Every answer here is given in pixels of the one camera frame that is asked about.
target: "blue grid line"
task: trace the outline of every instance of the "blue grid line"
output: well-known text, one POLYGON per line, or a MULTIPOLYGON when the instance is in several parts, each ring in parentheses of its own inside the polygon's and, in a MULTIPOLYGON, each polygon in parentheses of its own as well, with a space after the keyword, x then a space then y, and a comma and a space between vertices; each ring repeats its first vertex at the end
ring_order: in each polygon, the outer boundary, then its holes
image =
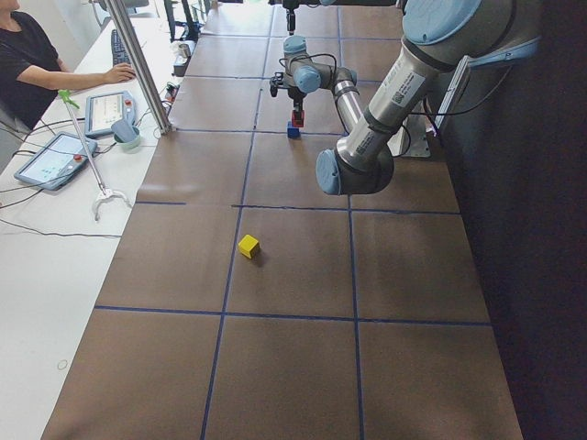
MULTIPOLYGON (((274 15, 275 15, 275 9, 273 8, 273 10, 271 11, 271 25, 269 28, 269 34, 271 34, 271 30, 273 28, 273 16, 274 15)), ((269 43, 270 43, 270 38, 267 37, 267 45, 266 45, 266 50, 265 50, 265 60, 263 62, 263 70, 265 70, 265 67, 267 66, 267 56, 269 53, 269 43)), ((257 127, 257 122, 259 119, 259 107, 260 107, 260 98, 261 98, 262 90, 263 90, 262 88, 259 89, 259 94, 257 96, 257 106, 255 109, 255 119, 253 121, 253 129, 257 127)), ((254 143, 255 143, 255 132, 253 131, 253 133, 250 137, 249 156, 247 157, 245 178, 243 179, 242 193, 240 195, 241 204, 243 204, 245 201, 245 193, 247 190, 247 182, 249 180, 249 168, 250 168, 250 161, 252 158, 254 143)), ((231 281, 232 281, 232 270, 234 268, 235 254, 236 254, 237 246, 238 246, 238 231, 240 230, 241 219, 242 219, 242 208, 239 208, 238 209, 237 224, 235 227, 235 236, 234 236, 234 240, 233 240, 233 244, 232 244, 232 254, 230 256, 230 264, 228 266, 227 284, 225 287, 224 300, 222 303, 222 314, 220 315, 220 324, 218 326, 218 334, 216 337, 216 347, 215 347, 215 351, 214 351, 214 359, 212 361, 212 368, 211 368, 211 372, 210 372, 210 382, 208 385, 208 394, 206 396, 206 401, 205 401, 205 411, 204 411, 204 418, 202 420, 202 431, 200 433, 200 440, 205 440, 205 431, 206 431, 206 427, 208 425, 208 416, 210 414, 210 404, 212 402, 212 393, 214 392, 214 383, 216 380, 216 367, 217 367, 218 358, 220 355, 220 344, 222 342, 222 334, 223 334, 223 330, 224 330, 225 317, 227 316, 226 312, 227 312, 227 304, 228 304, 228 294, 230 292, 230 285, 231 285, 231 281)))
POLYGON ((184 75, 184 78, 198 78, 204 80, 267 80, 270 76, 236 76, 236 75, 184 75))
POLYGON ((375 38, 375 37, 341 37, 340 39, 352 39, 352 40, 357 40, 357 39, 361 39, 361 40, 367 40, 367 41, 397 41, 400 42, 402 41, 401 38, 384 38, 384 37, 379 37, 379 38, 375 38))
POLYGON ((355 361, 357 363, 357 398, 359 404, 359 439, 365 438, 365 418, 363 411, 363 385, 362 371, 360 368, 360 327, 359 327, 359 295, 357 292, 357 265, 355 264, 355 239, 353 235, 352 209, 349 199, 349 246, 350 246, 350 275, 352 280, 352 308, 354 314, 355 330, 355 361))
MULTIPOLYGON (((342 38, 340 30, 342 28, 342 9, 337 8, 338 18, 338 50, 340 55, 340 65, 344 66, 344 57, 342 49, 342 38)), ((352 281, 352 309, 353 309, 353 321, 354 321, 354 334, 355 334, 355 363, 357 369, 357 406, 359 411, 359 439, 365 439, 365 414, 363 408, 363 383, 362 383, 362 371, 360 368, 360 328, 359 328, 359 296, 357 293, 357 271, 355 264, 355 239, 353 236, 353 223, 352 223, 352 204, 350 195, 347 196, 347 207, 349 216, 349 251, 350 251, 350 277, 352 281)))
POLYGON ((220 316, 254 319, 283 319, 299 321, 328 321, 359 324, 385 324, 385 325, 429 325, 429 326, 457 326, 457 327, 492 327, 491 323, 476 321, 435 321, 417 319, 393 319, 393 318, 355 318, 347 316, 326 316, 312 314, 280 314, 280 313, 246 313, 246 312, 214 312, 207 310, 186 309, 161 309, 159 307, 130 307, 121 305, 96 305, 97 310, 112 312, 132 312, 139 314, 191 314, 200 316, 220 316))
POLYGON ((375 208, 352 208, 349 202, 349 208, 329 208, 324 206, 269 206, 263 204, 231 204, 233 208, 245 209, 291 209, 298 211, 340 211, 353 213, 370 213, 370 214, 395 214, 395 215, 456 215, 460 216, 456 211, 411 211, 404 209, 375 209, 375 208))
POLYGON ((152 200, 136 200, 135 204, 163 204, 163 205, 170 205, 170 206, 186 206, 187 202, 160 202, 160 201, 152 201, 152 200))
MULTIPOLYGON (((223 130, 223 129, 213 129, 213 128, 176 128, 175 131, 183 132, 183 133, 260 133, 266 135, 285 135, 284 131, 273 131, 273 130, 223 130)), ((305 136, 336 136, 341 137, 343 136, 342 133, 320 133, 320 132, 304 132, 305 136)))
POLYGON ((234 37, 235 39, 266 39, 270 35, 257 34, 202 34, 202 37, 234 37))
POLYGON ((382 82, 379 80, 357 80, 357 84, 367 83, 367 84, 381 84, 382 82))
POLYGON ((96 310, 110 310, 115 312, 136 312, 141 314, 197 314, 207 316, 220 316, 221 312, 208 312, 205 310, 185 310, 185 309, 161 309, 159 307, 129 307, 122 305, 96 305, 96 310))

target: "black shirt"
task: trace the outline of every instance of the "black shirt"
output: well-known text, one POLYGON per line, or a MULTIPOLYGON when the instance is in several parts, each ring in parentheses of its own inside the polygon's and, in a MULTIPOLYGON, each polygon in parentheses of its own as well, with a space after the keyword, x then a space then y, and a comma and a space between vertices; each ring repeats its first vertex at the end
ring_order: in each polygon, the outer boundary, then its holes
POLYGON ((22 30, 0 29, 0 99, 32 129, 57 96, 57 91, 17 81, 17 77, 30 65, 59 72, 59 57, 47 34, 32 16, 13 12, 11 17, 22 30))

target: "reacher grabber tool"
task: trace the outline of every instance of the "reacher grabber tool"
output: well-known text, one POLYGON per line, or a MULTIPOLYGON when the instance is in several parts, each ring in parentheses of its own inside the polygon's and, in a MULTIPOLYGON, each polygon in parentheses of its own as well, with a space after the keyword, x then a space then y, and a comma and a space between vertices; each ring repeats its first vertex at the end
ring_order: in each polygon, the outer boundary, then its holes
POLYGON ((85 139, 85 134, 83 130, 80 128, 80 125, 77 122, 77 118, 73 113, 73 107, 80 108, 80 106, 71 99, 70 91, 69 90, 59 90, 59 96, 65 103, 65 108, 67 108, 68 113, 70 114, 70 118, 72 119, 73 126, 75 127, 75 131, 77 132, 77 136, 82 142, 83 150, 87 156, 88 162, 90 163, 90 167, 92 168, 92 172, 94 173, 95 179, 98 182, 98 187, 100 188, 100 193, 98 193, 98 197, 96 198, 95 202, 92 204, 92 212, 94 213, 94 220, 97 222, 100 219, 100 214, 98 214, 98 209, 100 208, 100 204, 103 202, 107 202, 110 199, 114 198, 121 198, 129 208, 132 208, 132 204, 126 194, 119 190, 112 190, 107 188, 104 184, 104 180, 100 175, 100 171, 95 166, 94 158, 92 157, 92 152, 90 151, 87 141, 85 139))

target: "chair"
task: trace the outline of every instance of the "chair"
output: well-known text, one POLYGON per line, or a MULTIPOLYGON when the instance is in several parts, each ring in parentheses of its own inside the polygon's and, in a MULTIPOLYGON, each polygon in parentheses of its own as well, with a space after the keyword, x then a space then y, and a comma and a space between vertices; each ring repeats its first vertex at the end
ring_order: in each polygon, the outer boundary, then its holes
MULTIPOLYGON (((94 17, 98 22, 98 26, 100 29, 104 29, 108 22, 110 21, 110 16, 107 16, 103 21, 100 21, 98 14, 95 10, 96 3, 100 5, 100 7, 107 13, 108 6, 106 6, 105 0, 93 0, 92 1, 92 8, 94 9, 94 17)), ((124 0, 124 5, 127 7, 128 15, 131 17, 157 17, 153 15, 151 12, 137 12, 138 7, 145 7, 149 5, 149 0, 124 0)))

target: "metal pole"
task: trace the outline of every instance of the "metal pole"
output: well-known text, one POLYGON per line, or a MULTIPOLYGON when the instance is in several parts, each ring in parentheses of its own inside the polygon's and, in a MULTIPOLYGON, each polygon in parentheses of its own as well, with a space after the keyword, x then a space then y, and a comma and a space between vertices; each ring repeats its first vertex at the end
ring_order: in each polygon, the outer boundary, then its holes
POLYGON ((73 126, 75 127, 75 132, 77 133, 77 136, 80 139, 80 142, 82 142, 83 150, 85 151, 85 155, 87 156, 88 162, 90 163, 90 167, 92 168, 92 171, 94 172, 95 179, 98 181, 98 186, 100 187, 100 191, 102 193, 105 193, 106 185, 104 184, 104 181, 102 180, 102 175, 100 174, 100 171, 98 171, 97 167, 95 166, 94 158, 92 157, 92 151, 90 151, 90 148, 88 147, 88 142, 85 138, 85 134, 83 133, 82 128, 77 123, 77 118, 75 117, 75 114, 73 113, 72 105, 66 101, 64 101, 64 103, 65 103, 65 108, 67 108, 67 112, 70 114, 70 118, 72 119, 73 126))
POLYGON ((161 98, 157 93, 157 87, 150 74, 149 66, 145 60, 145 55, 138 44, 137 34, 132 27, 130 18, 127 14, 127 8, 122 0, 105 0, 108 12, 114 21, 116 29, 120 34, 125 49, 128 52, 133 68, 137 73, 138 83, 147 99, 150 111, 153 113, 157 125, 162 135, 167 134, 172 129, 167 113, 161 103, 161 98))

